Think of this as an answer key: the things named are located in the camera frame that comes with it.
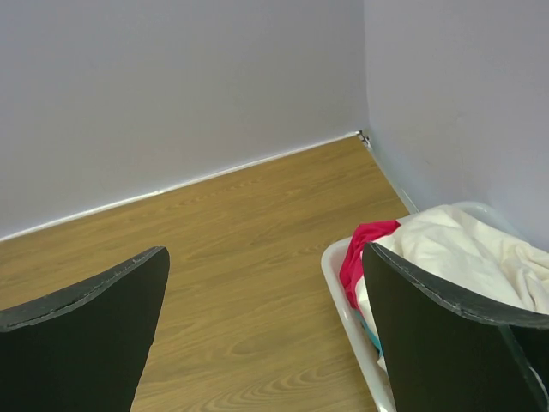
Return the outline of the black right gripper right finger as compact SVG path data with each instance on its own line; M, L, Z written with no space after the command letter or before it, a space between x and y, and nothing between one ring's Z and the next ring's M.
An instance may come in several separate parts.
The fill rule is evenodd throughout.
M399 411L546 411L548 317L369 243L365 284Z

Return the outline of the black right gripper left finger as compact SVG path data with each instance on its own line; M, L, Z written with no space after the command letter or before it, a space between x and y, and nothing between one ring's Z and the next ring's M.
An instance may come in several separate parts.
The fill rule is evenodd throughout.
M129 411L159 322L165 247L1 312L3 411Z

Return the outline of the white t shirt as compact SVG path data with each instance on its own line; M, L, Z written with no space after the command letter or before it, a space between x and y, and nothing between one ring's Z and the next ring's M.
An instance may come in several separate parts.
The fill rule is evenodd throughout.
M451 205L428 209L400 224L392 234L370 243L477 294L531 312L548 312L546 251ZM364 280L357 285L364 314L354 311L378 337L366 277L364 269Z

